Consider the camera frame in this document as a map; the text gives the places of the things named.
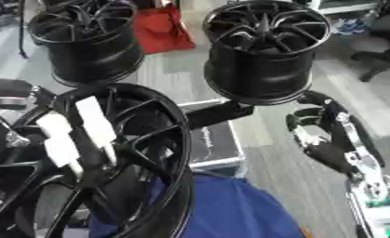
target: blue cloth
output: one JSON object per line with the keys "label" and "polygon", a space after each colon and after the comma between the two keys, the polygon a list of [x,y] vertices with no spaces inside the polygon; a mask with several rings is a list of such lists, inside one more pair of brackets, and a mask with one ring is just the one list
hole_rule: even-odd
{"label": "blue cloth", "polygon": [[[114,227],[90,223],[90,237]],[[195,176],[195,206],[182,238],[302,238],[299,226],[268,192],[245,179]]]}

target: black wheel rim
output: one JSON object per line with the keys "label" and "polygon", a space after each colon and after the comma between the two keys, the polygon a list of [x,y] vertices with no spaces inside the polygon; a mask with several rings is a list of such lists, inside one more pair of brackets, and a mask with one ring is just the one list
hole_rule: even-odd
{"label": "black wheel rim", "polygon": [[307,52],[330,35],[329,23],[320,14],[281,1],[246,1],[219,7],[206,16],[203,28],[212,43],[272,56]]}
{"label": "black wheel rim", "polygon": [[135,13],[128,1],[75,1],[39,14],[29,29],[39,43],[80,43],[117,33],[132,23]]}
{"label": "black wheel rim", "polygon": [[[50,184],[61,185],[72,193],[46,237],[62,237],[68,218],[82,204],[86,204],[99,219],[117,225],[118,229],[111,237],[155,235],[155,231],[147,231],[145,226],[151,229],[160,227],[160,233],[164,235],[161,237],[175,237],[182,231],[192,201],[192,181],[187,176],[190,173],[187,170],[190,135],[184,114],[170,99],[143,86],[116,84],[105,88],[88,87],[59,96],[65,105],[64,113],[73,126],[80,124],[74,111],[74,102],[92,95],[97,97],[117,132],[118,140],[114,146],[119,157],[118,166],[103,167],[102,164],[93,163],[100,160],[86,160],[86,156],[83,156],[80,163],[85,168],[85,175],[76,181],[72,173],[51,164],[43,151],[41,142],[44,137],[34,121],[48,113],[49,109],[37,108],[27,113],[16,123],[15,128],[22,135],[30,137],[34,145],[13,150],[0,146],[0,238],[34,237],[33,224],[19,222],[17,214],[21,213],[22,219],[30,221],[38,193]],[[155,118],[162,119],[152,125],[143,122],[145,127],[136,127],[135,123],[153,118],[153,113]],[[79,130],[77,133],[73,133],[76,142],[86,140],[79,136]],[[83,149],[95,154],[89,147]],[[161,152],[162,158],[150,157],[158,155],[158,152]],[[135,166],[139,168],[138,173],[135,169],[130,170]],[[131,198],[117,191],[118,188],[126,188],[128,181],[140,181],[141,178],[144,178],[143,183],[129,185],[126,194],[135,193]],[[156,180],[161,181],[161,189],[157,195],[151,195]],[[122,199],[131,204],[124,205]],[[178,217],[173,224],[161,224],[161,218],[156,218],[158,214],[174,214]]]}

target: wheel spoke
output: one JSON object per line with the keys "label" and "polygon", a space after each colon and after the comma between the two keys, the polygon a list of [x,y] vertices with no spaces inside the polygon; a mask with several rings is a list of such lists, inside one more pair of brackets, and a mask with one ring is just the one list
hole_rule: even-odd
{"label": "wheel spoke", "polygon": [[74,212],[84,203],[85,199],[91,195],[88,190],[76,189],[67,199],[61,208],[59,214],[56,216],[54,222],[49,228],[46,238],[60,238],[64,229],[69,222],[70,217]]}
{"label": "wheel spoke", "polygon": [[125,119],[127,119],[127,117],[130,117],[131,115],[133,115],[134,113],[140,111],[140,110],[148,110],[150,108],[152,109],[156,109],[156,105],[158,104],[158,101],[155,100],[155,99],[150,99],[150,100],[147,100],[143,103],[140,103],[136,106],[133,106],[133,107],[130,107],[124,111],[122,111],[121,113],[119,113],[116,118],[115,118],[115,122],[116,123],[119,123],[120,121],[123,121]]}
{"label": "wheel spoke", "polygon": [[291,18],[293,16],[296,16],[296,15],[306,14],[307,12],[308,12],[307,10],[293,10],[293,11],[286,11],[286,12],[280,13],[273,18],[273,20],[271,22],[271,26],[273,28],[275,28],[278,25],[280,25],[284,20]]}
{"label": "wheel spoke", "polygon": [[152,133],[134,139],[133,141],[131,141],[131,143],[133,143],[135,148],[140,151],[146,148],[149,144],[155,144],[155,141],[153,140],[169,138],[170,136],[180,132],[181,130],[182,130],[181,126],[178,125],[169,126],[167,128],[158,129]]}
{"label": "wheel spoke", "polygon": [[318,42],[319,41],[316,37],[314,37],[313,35],[311,35],[307,31],[305,31],[305,30],[303,30],[303,29],[301,29],[301,28],[299,28],[297,26],[280,26],[280,28],[285,29],[286,31],[290,31],[290,32],[299,34],[301,36],[304,36],[308,40],[311,40],[313,42]]}
{"label": "wheel spoke", "polygon": [[13,169],[14,167],[33,167],[34,170],[32,174],[11,194],[10,197],[5,200],[4,204],[0,207],[0,222],[7,220],[7,218],[13,218],[15,216],[15,211],[22,204],[23,198],[30,191],[36,190],[36,186],[39,186],[40,181],[42,180],[42,175],[40,173],[38,165],[39,163],[22,163],[21,165],[0,165],[0,170]]}
{"label": "wheel spoke", "polygon": [[155,163],[150,158],[145,156],[142,152],[139,152],[136,149],[130,149],[128,146],[123,148],[118,148],[118,154],[121,154],[124,159],[128,160],[131,164],[141,166],[147,170],[150,170],[157,176],[161,178],[161,180],[169,185],[170,183],[170,175],[166,172],[165,168],[158,163]]}
{"label": "wheel spoke", "polygon": [[291,52],[291,48],[284,44],[280,39],[278,39],[277,37],[275,37],[273,34],[269,33],[266,35],[266,37],[272,41],[273,43],[276,44],[276,48],[278,50],[280,50],[280,52],[283,52],[283,53],[289,53]]}
{"label": "wheel spoke", "polygon": [[303,26],[322,26],[322,27],[325,27],[326,23],[319,22],[319,21],[305,21],[305,22],[293,23],[291,25],[297,26],[297,27],[303,27]]}
{"label": "wheel spoke", "polygon": [[255,26],[260,23],[260,21],[257,19],[255,14],[251,10],[251,4],[247,5],[247,16],[249,21],[253,24],[252,26]]}

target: metal bracket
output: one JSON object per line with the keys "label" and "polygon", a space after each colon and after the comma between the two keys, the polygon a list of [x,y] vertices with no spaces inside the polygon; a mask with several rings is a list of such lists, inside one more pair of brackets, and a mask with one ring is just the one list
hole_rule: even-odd
{"label": "metal bracket", "polygon": [[254,106],[240,104],[236,101],[226,101],[223,104],[210,106],[204,109],[188,112],[189,127],[191,130],[234,120],[254,113]]}

